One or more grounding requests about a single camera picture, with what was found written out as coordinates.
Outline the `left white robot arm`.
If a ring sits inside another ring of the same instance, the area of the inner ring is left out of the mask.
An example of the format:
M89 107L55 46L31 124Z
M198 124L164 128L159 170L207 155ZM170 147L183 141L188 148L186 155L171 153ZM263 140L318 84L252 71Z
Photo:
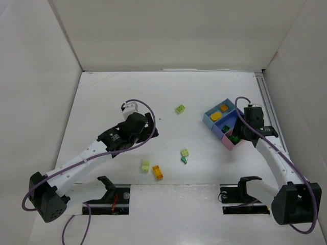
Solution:
M77 182L109 157L136 149L157 136L154 114L133 112L123 122L101 133L73 160L44 175L33 174L28 199L46 223L56 220L75 204L93 200L108 202L116 187L106 176L86 184Z

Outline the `small green lego piece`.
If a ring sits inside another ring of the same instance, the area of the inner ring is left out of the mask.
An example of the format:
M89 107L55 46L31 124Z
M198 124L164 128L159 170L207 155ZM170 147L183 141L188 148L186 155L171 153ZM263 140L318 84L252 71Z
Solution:
M187 164L187 163L188 163L186 157L181 157L180 160L181 160L184 164Z

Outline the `orange square lego brick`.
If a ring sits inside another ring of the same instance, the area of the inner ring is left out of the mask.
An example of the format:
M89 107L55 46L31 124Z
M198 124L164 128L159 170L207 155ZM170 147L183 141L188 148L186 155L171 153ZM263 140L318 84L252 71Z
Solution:
M226 112L226 111L228 111L228 106L223 104L220 106L220 110L221 110L221 112Z

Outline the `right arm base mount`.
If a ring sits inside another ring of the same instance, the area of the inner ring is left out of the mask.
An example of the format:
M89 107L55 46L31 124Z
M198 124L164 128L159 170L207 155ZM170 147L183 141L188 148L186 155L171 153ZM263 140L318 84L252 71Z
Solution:
M222 204L224 215L270 214L270 209L247 193L249 181L261 180L260 177L241 177L237 184L221 184L218 201Z

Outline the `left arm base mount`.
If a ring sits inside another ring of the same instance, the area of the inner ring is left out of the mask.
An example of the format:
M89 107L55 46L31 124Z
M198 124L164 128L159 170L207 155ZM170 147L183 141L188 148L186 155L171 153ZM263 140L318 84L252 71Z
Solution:
M89 200L92 215L128 215L130 202L130 187L128 184L114 185L106 176L98 177L105 186L106 192L101 198Z

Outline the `small green lego brick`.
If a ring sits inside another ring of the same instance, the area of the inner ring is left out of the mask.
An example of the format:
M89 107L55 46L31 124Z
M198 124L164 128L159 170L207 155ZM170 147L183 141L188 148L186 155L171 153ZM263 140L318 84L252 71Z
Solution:
M237 136L233 136L233 135L228 136L228 139L229 139L229 140L230 140L234 145L238 144L238 143L241 141L241 139L240 139L239 137L237 137Z

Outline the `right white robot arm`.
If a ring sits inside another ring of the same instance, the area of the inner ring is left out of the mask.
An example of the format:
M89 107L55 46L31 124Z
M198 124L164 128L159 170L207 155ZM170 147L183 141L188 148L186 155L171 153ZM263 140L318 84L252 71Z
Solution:
M238 114L232 135L249 141L263 156L277 182L273 188L260 177L242 177L238 182L243 199L254 198L268 206L279 225L314 223L322 190L297 173L286 155L277 131L264 125L263 110L249 105Z

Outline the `long green lego brick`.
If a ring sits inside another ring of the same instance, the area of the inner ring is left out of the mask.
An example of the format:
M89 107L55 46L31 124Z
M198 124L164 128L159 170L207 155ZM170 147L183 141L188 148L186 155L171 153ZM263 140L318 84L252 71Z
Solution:
M229 127L229 126L227 126L227 125L224 125L224 127L222 128L222 132L223 132L223 133L226 133L226 132L228 132L228 131L229 131L229 129L230 129L230 127Z

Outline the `pale yellow lego brick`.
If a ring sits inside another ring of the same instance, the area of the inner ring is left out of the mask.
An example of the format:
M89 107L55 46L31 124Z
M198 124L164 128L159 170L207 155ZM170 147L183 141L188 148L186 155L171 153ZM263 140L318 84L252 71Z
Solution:
M149 172L149 170L150 170L150 161L149 160L142 161L141 170L144 172L147 172L147 173Z

